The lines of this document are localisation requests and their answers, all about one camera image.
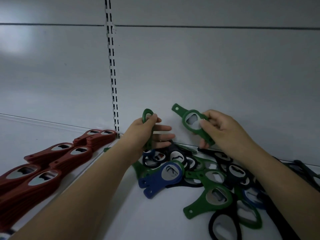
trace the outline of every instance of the person's right arm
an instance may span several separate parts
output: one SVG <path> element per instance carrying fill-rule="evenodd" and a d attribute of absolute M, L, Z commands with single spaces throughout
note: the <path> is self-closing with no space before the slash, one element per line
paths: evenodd
<path fill-rule="evenodd" d="M 202 128 L 228 156 L 239 161 L 264 187 L 301 240 L 320 239 L 320 193 L 257 145 L 232 117 L 215 110 L 204 113 Z M 202 139 L 200 148 L 207 149 Z"/>

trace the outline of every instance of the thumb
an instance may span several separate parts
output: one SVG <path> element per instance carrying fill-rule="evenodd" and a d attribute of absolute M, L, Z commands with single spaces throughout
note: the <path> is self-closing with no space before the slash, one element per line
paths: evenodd
<path fill-rule="evenodd" d="M 202 119 L 200 120 L 200 125 L 202 127 L 202 129 L 209 134 L 209 136 L 215 140 L 215 138 L 217 138 L 219 136 L 219 134 L 221 133 L 221 131 L 219 129 L 217 129 L 216 127 L 214 127 L 209 121 Z"/>
<path fill-rule="evenodd" d="M 152 127 L 157 123 L 158 115 L 154 113 L 145 123 L 144 125 L 152 129 Z"/>

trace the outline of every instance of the hand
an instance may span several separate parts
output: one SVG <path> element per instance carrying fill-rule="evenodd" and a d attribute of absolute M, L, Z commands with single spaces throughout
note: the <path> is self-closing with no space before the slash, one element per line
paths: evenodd
<path fill-rule="evenodd" d="M 200 121 L 202 129 L 228 156 L 242 161 L 250 151 L 260 148 L 232 117 L 216 110 L 208 110 L 203 114 L 209 121 Z M 201 139 L 199 147 L 208 149 L 209 145 Z"/>
<path fill-rule="evenodd" d="M 142 122 L 142 118 L 135 120 L 121 137 L 121 142 L 127 148 L 138 150 L 142 152 L 145 150 L 144 145 L 151 136 L 151 130 L 154 127 L 154 131 L 170 131 L 171 126 L 168 125 L 156 125 L 162 120 L 158 118 L 157 114 L 153 114 L 145 123 Z M 153 134 L 152 135 L 152 148 L 164 148 L 171 145 L 168 140 L 173 139 L 174 134 Z"/>

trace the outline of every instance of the stack of red bottle openers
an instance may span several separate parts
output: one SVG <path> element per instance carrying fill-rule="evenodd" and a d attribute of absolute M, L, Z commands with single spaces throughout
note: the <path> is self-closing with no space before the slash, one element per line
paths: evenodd
<path fill-rule="evenodd" d="M 9 230 L 26 212 L 54 193 L 68 173 L 89 161 L 96 150 L 116 136 L 114 130 L 88 130 L 73 143 L 59 143 L 25 156 L 28 164 L 0 176 L 0 232 Z"/>

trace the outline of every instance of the person's right hand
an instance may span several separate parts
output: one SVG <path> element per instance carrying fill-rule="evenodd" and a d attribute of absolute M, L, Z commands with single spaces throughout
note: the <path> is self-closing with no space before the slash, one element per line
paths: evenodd
<path fill-rule="evenodd" d="M 231 116 L 216 110 L 208 110 L 203 114 L 209 118 L 209 121 L 200 121 L 202 129 L 228 156 L 242 161 L 248 153 L 260 148 Z M 208 149 L 209 145 L 201 139 L 199 147 Z"/>

